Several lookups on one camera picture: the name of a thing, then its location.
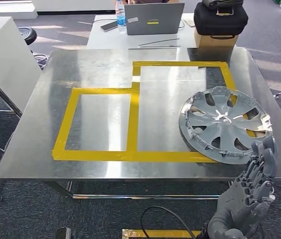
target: water bottle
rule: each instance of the water bottle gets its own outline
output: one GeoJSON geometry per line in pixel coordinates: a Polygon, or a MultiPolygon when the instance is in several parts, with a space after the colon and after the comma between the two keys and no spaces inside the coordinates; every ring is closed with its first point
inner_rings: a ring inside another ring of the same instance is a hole
{"type": "Polygon", "coordinates": [[[122,0],[116,1],[116,15],[117,16],[117,26],[120,34],[126,34],[126,22],[125,19],[124,4],[122,0]]]}

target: laptop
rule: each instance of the laptop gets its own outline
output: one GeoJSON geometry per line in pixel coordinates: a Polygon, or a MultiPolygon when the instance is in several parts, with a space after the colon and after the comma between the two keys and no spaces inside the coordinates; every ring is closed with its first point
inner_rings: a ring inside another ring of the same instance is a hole
{"type": "Polygon", "coordinates": [[[127,35],[178,33],[184,5],[184,3],[126,5],[127,35]]]}

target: cardboard box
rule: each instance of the cardboard box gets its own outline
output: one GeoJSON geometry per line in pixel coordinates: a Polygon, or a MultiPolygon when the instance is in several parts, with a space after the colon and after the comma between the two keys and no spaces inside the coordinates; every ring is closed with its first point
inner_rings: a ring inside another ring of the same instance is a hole
{"type": "MultiPolygon", "coordinates": [[[[212,36],[219,38],[228,38],[231,36],[212,36]]],[[[235,36],[231,39],[214,39],[211,36],[202,36],[198,34],[198,32],[194,30],[194,39],[196,41],[197,47],[205,47],[205,46],[226,46],[226,47],[234,47],[236,44],[238,36],[235,36]]]]}

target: carpet floor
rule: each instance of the carpet floor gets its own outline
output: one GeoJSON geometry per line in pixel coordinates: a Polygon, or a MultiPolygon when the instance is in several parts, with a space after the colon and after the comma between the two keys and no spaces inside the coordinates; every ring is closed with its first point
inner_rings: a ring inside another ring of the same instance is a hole
{"type": "MultiPolygon", "coordinates": [[[[197,0],[186,0],[185,12],[192,12],[197,0]]],[[[237,45],[248,48],[273,93],[281,92],[281,8],[272,0],[245,1],[249,24],[237,45]]],[[[31,26],[38,38],[33,52],[49,55],[56,49],[85,49],[94,15],[39,16],[15,20],[18,26],[31,26]]],[[[281,99],[277,100],[281,107],[281,99]]],[[[5,106],[0,102],[0,109],[5,106]]],[[[15,116],[0,116],[0,148],[15,130],[15,116]]],[[[113,194],[221,193],[221,183],[77,183],[73,190],[113,194]]],[[[261,222],[266,239],[281,238],[281,188],[277,200],[261,222]]],[[[64,198],[41,182],[0,180],[0,239],[52,239],[59,227],[70,227],[78,239],[120,239],[122,229],[140,229],[141,214],[151,205],[170,208],[193,230],[200,230],[215,210],[215,201],[166,200],[82,200],[64,198]]],[[[153,210],[144,219],[147,229],[183,229],[175,218],[153,210]]],[[[254,238],[261,239],[261,231],[254,238]]]]}

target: metal table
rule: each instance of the metal table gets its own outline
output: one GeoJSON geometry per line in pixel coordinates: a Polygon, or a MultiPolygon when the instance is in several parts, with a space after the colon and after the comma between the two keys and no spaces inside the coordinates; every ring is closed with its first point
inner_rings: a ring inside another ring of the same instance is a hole
{"type": "MultiPolygon", "coordinates": [[[[133,61],[228,61],[236,88],[255,98],[271,117],[281,180],[281,110],[245,48],[58,50],[53,52],[0,164],[0,178],[45,181],[72,198],[144,198],[78,195],[72,181],[230,181],[242,165],[221,163],[55,161],[52,156],[72,88],[129,88],[133,61]],[[70,181],[67,189],[55,181],[70,181]]],[[[178,129],[181,106],[197,91],[225,85],[217,68],[144,67],[140,76],[138,151],[188,151],[178,129]]],[[[66,149],[125,151],[129,95],[82,95],[66,149]]],[[[144,198],[216,199],[217,195],[151,195],[144,198]]]]}

